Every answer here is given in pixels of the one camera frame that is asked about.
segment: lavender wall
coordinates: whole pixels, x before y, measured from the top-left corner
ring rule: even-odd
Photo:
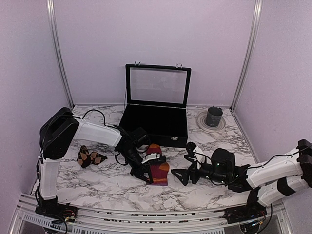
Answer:
[[[236,109],[260,161],[312,141],[312,1],[266,0]],[[285,199],[295,234],[312,233],[312,190]]]
[[[189,104],[230,106],[254,0],[56,0],[76,103],[123,103],[126,63],[192,68]]]
[[[0,233],[36,177],[39,128],[67,106],[45,1],[0,1]]]

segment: white marble surface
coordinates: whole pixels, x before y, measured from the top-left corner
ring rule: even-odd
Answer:
[[[101,110],[106,122],[119,124],[123,106],[76,106],[75,115],[83,115],[90,109]],[[254,158],[230,111],[224,109],[226,121],[223,133],[207,133],[196,124],[196,115],[207,107],[188,107],[189,139],[198,144],[205,154],[211,155],[217,148],[235,153],[237,165],[252,164]],[[92,112],[86,116],[93,122],[103,122],[100,113]],[[84,144],[89,152],[97,151],[108,157],[100,165],[90,165],[83,169],[76,162],[80,146]],[[188,168],[190,162],[184,159],[184,149],[162,147],[170,169]],[[94,142],[73,141],[62,159],[58,170],[58,200],[73,205],[127,211],[183,211],[238,205],[247,201],[248,193],[234,193],[225,186],[215,186],[210,181],[200,179],[194,185],[185,187],[168,173],[168,186],[146,185],[129,174],[131,167],[115,162],[113,148]]]

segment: argyle sock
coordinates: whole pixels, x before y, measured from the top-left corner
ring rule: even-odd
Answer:
[[[94,152],[94,151],[92,153],[90,153],[90,156],[91,156],[91,163],[94,165],[99,165],[102,161],[107,159],[106,156],[101,155],[101,154]]]
[[[91,157],[90,157],[89,151],[85,145],[81,146],[81,148],[79,150],[77,162],[79,163],[79,165],[82,168],[86,168],[91,163]]]

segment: black box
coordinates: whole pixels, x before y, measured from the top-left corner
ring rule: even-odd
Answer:
[[[151,143],[185,148],[190,78],[190,68],[126,64],[127,106],[119,125],[142,127]]]

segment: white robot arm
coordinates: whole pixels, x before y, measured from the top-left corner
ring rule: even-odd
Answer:
[[[127,132],[118,126],[98,125],[73,116],[70,109],[64,107],[40,129],[41,155],[37,163],[39,180],[39,187],[36,190],[37,213],[64,218],[65,210],[75,213],[75,207],[57,203],[56,191],[59,163],[73,139],[94,141],[114,147],[115,151],[124,156],[126,164],[132,167],[131,175],[147,183],[153,183],[150,167],[142,163],[143,159],[137,151],[137,148],[143,144],[149,144],[148,135],[142,128]]]
[[[265,207],[299,190],[312,187],[312,144],[306,140],[287,155],[275,155],[270,160],[254,165],[235,166],[235,156],[217,149],[211,158],[204,155],[194,143],[187,144],[184,157],[192,162],[188,169],[171,172],[186,186],[189,180],[196,184],[199,178],[218,182],[234,192],[250,191],[246,206],[228,208],[225,218],[229,223],[262,216]]]

